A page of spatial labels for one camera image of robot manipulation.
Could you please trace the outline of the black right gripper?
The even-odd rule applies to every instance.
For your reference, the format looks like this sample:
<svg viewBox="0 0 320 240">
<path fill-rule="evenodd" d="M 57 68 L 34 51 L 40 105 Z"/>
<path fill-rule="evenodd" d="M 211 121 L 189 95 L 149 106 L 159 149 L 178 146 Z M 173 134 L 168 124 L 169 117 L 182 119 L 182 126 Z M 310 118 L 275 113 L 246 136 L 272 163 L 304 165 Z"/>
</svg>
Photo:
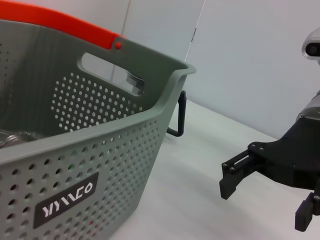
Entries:
<svg viewBox="0 0 320 240">
<path fill-rule="evenodd" d="M 221 167 L 224 200 L 254 172 L 289 187 L 315 190 L 320 184 L 320 121 L 300 118 L 280 139 L 253 142 Z M 311 192 L 295 212 L 295 230 L 305 232 L 313 215 L 320 215 L 320 196 Z"/>
</svg>

